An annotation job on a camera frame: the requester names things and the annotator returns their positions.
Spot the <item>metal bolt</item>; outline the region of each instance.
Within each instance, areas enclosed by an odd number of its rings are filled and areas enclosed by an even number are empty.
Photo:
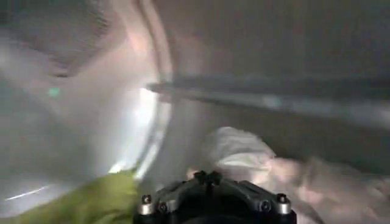
[[[142,196],[142,204],[146,205],[146,204],[150,204],[152,203],[152,196],[151,195],[143,195]]]
[[[161,203],[159,206],[158,206],[158,210],[161,212],[161,213],[166,213],[168,211],[168,207],[166,206],[165,203]]]
[[[287,196],[285,194],[277,194],[276,199],[279,203],[286,203],[287,202]]]
[[[277,211],[279,214],[288,215],[291,212],[291,202],[285,194],[277,194]]]
[[[259,210],[261,212],[269,212],[271,210],[271,204],[269,201],[264,200],[260,202]]]

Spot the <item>green light spot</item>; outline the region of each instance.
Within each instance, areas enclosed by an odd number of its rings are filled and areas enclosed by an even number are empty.
[[[48,95],[51,97],[57,97],[60,94],[60,88],[49,88]]]

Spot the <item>white cloth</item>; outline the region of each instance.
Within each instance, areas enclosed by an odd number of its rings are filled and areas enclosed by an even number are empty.
[[[299,224],[390,223],[390,178],[318,158],[278,158],[261,138],[232,127],[212,133],[206,149],[226,177],[285,193]]]

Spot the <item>yellow-green cloth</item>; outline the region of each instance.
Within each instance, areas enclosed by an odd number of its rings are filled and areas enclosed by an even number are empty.
[[[132,210],[138,198],[133,175],[128,170],[98,178],[8,221],[15,224],[132,223]]]

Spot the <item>screw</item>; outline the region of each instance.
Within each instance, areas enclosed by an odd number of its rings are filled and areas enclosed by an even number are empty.
[[[162,214],[164,214],[164,213],[167,212],[168,207],[166,206],[165,203],[161,203],[161,204],[158,206],[158,210],[159,210]]]
[[[143,195],[142,196],[142,204],[147,205],[152,203],[152,196],[151,195]]]
[[[271,204],[269,201],[264,200],[260,202],[260,211],[261,212],[269,212],[271,210]]]
[[[276,200],[279,203],[286,203],[287,202],[287,196],[285,194],[277,194],[276,195]]]

